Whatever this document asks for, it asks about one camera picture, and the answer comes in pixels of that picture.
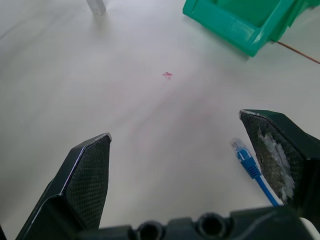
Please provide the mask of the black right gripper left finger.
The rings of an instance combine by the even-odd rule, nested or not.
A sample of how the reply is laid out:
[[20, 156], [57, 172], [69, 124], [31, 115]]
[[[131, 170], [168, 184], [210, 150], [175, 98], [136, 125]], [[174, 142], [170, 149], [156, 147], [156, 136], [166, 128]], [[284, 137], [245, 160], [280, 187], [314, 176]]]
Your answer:
[[20, 230], [18, 240], [74, 240], [100, 226], [108, 192], [112, 137], [73, 147]]

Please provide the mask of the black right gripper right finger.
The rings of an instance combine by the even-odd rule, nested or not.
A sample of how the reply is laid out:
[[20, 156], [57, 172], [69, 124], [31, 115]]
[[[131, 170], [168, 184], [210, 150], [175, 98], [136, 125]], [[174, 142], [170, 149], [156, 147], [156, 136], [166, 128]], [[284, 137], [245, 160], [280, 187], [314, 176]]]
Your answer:
[[250, 158], [247, 171], [260, 168], [260, 186], [274, 206], [290, 205], [300, 217], [320, 219], [320, 141], [286, 115], [256, 109], [239, 112], [258, 164]]

